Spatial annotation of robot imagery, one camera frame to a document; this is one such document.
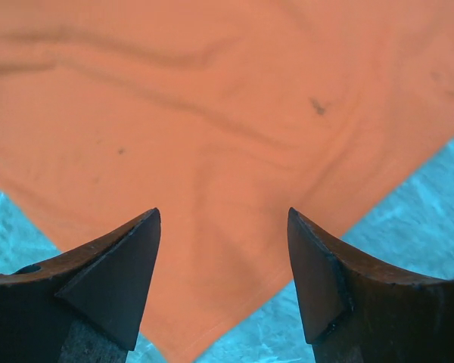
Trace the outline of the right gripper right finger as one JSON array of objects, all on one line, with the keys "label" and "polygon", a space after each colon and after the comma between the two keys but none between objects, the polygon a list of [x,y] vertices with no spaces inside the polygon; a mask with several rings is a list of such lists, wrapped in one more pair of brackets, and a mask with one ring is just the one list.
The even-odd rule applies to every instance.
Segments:
[{"label": "right gripper right finger", "polygon": [[288,250],[317,362],[454,363],[454,279],[381,261],[295,209],[288,213]]}]

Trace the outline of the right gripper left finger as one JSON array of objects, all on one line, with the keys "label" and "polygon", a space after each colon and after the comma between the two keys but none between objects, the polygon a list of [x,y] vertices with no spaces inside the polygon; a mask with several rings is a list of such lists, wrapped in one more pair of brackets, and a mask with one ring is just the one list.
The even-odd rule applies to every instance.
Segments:
[{"label": "right gripper left finger", "polygon": [[123,362],[160,246],[150,209],[66,253],[0,274],[0,362]]}]

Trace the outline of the orange t-shirt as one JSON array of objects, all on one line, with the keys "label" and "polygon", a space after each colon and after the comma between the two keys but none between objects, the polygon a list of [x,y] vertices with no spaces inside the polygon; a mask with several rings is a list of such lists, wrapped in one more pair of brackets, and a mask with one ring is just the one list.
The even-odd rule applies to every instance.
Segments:
[{"label": "orange t-shirt", "polygon": [[0,1],[0,189],[64,250],[153,207],[191,362],[454,136],[454,1]]}]

